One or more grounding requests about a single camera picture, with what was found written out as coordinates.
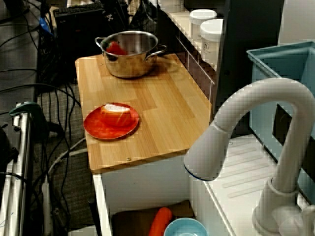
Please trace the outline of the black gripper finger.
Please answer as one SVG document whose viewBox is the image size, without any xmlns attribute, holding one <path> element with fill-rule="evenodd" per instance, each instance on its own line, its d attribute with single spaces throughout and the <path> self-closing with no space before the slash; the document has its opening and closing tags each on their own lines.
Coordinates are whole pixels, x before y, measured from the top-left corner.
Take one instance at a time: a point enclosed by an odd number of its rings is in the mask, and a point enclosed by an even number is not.
<svg viewBox="0 0 315 236">
<path fill-rule="evenodd" d="M 127 26 L 127 8 L 124 5 L 102 5 L 102 15 L 111 25 L 117 27 Z"/>
</svg>

